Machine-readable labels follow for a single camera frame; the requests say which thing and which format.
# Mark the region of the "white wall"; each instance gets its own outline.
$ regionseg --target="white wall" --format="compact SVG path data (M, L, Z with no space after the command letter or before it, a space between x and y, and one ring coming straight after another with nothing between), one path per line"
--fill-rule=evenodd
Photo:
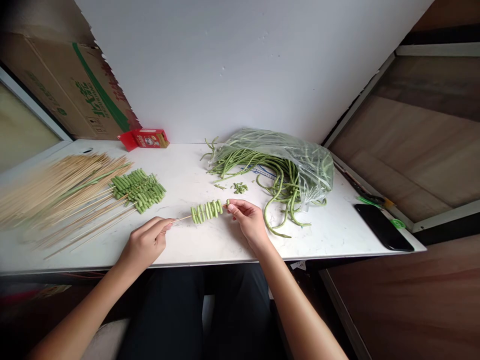
M433 0L76 0L133 111L173 143L319 142Z

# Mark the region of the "cardboard box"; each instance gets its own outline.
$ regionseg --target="cardboard box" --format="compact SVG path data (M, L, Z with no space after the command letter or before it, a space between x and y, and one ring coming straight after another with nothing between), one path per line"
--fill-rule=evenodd
M117 140L141 126L98 48L3 36L0 59L77 139Z

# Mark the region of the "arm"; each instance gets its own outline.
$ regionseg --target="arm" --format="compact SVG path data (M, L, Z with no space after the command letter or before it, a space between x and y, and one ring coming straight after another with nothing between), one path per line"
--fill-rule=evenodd
M32 350L29 359L80 359L113 305L163 252L172 221L154 217L134 230L117 263Z
M295 359L347 359L270 242L262 210L247 201L230 199L228 212L240 223L260 261Z

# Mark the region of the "wooden panel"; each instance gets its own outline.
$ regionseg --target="wooden panel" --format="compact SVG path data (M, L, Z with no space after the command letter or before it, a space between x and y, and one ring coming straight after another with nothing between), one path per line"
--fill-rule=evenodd
M480 122L480 57L397 57L372 94Z
M411 32L480 23L478 0L435 0Z
M480 123L371 95L332 152L417 222L480 199Z
M373 360L478 359L480 235L329 269Z
M349 161L353 169L371 169L362 177L382 194L391 194L389 199L397 208L414 221L420 221L451 210L433 194L424 190L408 178L365 151L357 152Z

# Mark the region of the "left hand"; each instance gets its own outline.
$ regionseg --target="left hand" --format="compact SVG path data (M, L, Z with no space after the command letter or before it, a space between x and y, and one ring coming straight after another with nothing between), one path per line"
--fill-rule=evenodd
M172 221L172 218L154 217L132 231L115 267L140 276L165 250L165 235L172 227Z

